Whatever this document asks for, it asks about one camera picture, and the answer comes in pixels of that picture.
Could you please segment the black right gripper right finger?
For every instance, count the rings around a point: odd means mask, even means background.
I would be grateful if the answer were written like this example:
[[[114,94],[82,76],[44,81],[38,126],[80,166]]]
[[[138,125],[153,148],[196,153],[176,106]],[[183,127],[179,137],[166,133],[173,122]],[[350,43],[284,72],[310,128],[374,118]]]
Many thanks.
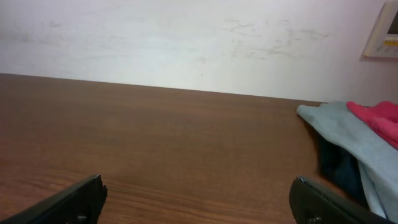
[[[395,224],[304,177],[292,182],[289,205],[297,224]]]

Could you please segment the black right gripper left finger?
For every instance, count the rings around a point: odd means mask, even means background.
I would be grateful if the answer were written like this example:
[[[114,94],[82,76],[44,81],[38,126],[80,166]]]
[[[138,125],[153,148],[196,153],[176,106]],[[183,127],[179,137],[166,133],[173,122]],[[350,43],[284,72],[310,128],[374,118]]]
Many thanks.
[[[107,194],[101,176],[91,175],[1,224],[97,224]]]

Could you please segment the dark navy garment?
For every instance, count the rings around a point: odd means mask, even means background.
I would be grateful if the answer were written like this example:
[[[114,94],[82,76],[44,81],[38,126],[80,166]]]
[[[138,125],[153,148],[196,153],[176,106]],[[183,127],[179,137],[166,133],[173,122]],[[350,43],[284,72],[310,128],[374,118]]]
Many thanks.
[[[327,141],[321,135],[318,141],[318,167],[324,178],[339,187],[360,205],[369,208],[364,194],[358,160],[346,149]]]

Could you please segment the grey t-shirt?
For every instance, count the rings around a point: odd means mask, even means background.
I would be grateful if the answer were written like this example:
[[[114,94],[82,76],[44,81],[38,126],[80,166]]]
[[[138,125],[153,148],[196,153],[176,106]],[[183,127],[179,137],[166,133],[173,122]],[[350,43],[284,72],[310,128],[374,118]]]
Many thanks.
[[[397,150],[349,111],[344,102],[300,105],[297,113],[328,142],[358,160],[370,210],[397,222]]]

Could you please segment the pink coral t-shirt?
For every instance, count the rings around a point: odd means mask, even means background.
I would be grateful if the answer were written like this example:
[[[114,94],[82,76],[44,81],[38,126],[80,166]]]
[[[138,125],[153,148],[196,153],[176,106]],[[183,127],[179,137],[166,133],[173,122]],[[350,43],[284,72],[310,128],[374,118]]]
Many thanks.
[[[397,149],[397,105],[382,101],[375,106],[365,107],[353,101],[347,108],[362,122],[366,123],[378,136]]]

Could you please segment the beige wall control panel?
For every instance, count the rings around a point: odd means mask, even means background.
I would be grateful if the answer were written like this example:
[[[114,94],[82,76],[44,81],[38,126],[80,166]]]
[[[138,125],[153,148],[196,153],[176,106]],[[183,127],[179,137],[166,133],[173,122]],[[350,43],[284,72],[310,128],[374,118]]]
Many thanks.
[[[397,58],[397,1],[384,3],[364,49],[364,56]]]

